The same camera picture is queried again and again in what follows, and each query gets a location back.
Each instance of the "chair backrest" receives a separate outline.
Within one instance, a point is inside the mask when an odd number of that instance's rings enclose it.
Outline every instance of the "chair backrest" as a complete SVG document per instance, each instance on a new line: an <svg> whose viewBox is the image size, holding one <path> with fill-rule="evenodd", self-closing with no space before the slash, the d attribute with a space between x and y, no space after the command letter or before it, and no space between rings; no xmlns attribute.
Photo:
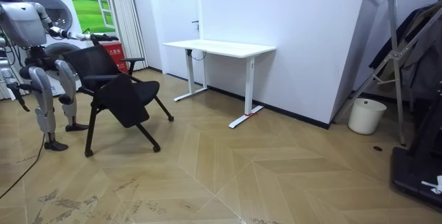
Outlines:
<svg viewBox="0 0 442 224"><path fill-rule="evenodd" d="M119 73L117 64L115 64L107 50L101 45L64 53L63 57L77 71L81 86L94 92L107 82L85 82L83 80L85 76L117 75Z"/></svg>

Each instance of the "red box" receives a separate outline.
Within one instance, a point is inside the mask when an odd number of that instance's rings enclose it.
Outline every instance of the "red box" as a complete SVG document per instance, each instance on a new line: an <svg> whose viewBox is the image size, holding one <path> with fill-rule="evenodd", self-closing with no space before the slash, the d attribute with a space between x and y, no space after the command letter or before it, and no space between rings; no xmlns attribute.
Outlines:
<svg viewBox="0 0 442 224"><path fill-rule="evenodd" d="M127 73L126 62L121 62L124 59L123 47L120 42L111 42L107 44L102 44L104 48L108 51L109 55L112 57L113 61L117 64L118 69Z"/></svg>

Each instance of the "herringbone floor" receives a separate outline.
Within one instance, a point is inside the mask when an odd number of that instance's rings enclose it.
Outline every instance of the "herringbone floor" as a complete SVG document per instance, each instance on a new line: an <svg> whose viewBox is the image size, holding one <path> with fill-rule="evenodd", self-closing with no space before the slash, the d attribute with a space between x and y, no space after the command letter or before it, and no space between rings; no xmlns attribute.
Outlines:
<svg viewBox="0 0 442 224"><path fill-rule="evenodd" d="M64 132L55 102L57 139L70 148L43 151L0 200L0 223L442 223L441 214L388 185L394 116L387 114L372 136L344 124L326 131L266 109L230 129L243 102L207 91L177 103L172 99L186 93L186 82L149 70L135 75L161 83L159 97L175 116L168 122L156 103L148 106L151 119L143 125L162 151L153 153L137 129L104 111L95 155L86 159L86 132ZM32 96L26 101L35 106ZM78 94L81 123L89 104ZM41 132L34 113L10 101L0 102L0 130L3 192L35 159Z"/></svg>

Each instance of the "white label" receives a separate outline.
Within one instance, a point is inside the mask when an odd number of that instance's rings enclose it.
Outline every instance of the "white label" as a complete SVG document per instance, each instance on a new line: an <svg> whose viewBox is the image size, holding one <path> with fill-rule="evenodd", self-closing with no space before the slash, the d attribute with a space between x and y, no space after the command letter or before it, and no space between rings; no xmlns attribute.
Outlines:
<svg viewBox="0 0 442 224"><path fill-rule="evenodd" d="M52 95L57 94L57 90L55 90L55 86L51 86L50 89L52 90Z"/></svg>

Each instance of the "standing desk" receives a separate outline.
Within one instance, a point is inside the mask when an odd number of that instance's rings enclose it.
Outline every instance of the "standing desk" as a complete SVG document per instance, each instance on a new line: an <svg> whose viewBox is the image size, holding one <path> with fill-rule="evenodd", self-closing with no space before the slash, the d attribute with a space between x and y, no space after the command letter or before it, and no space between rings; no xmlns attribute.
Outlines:
<svg viewBox="0 0 442 224"><path fill-rule="evenodd" d="M224 55L228 57L234 57L238 59L246 59L246 93L245 93L245 103L244 103L244 115L239 117L237 120L230 123L230 128L235 128L241 122L245 121L247 118L251 117L254 113L258 112L263 108L263 106L257 106L252 109L252 97L253 97L253 73L255 70L255 57L258 55L275 50L274 46L263 46L254 44L239 44L231 43L226 41L210 41L210 40L189 40L189 41L175 41L170 43L165 43L166 46L184 48L186 54L186 65L187 74L189 76L189 93L176 97L174 100L177 102L186 97L194 95L196 93L207 90L206 82L206 65L203 62L204 76L203 85L201 89L195 90L195 82L193 79L193 64L192 64L192 50L201 50L206 53L214 55Z"/></svg>

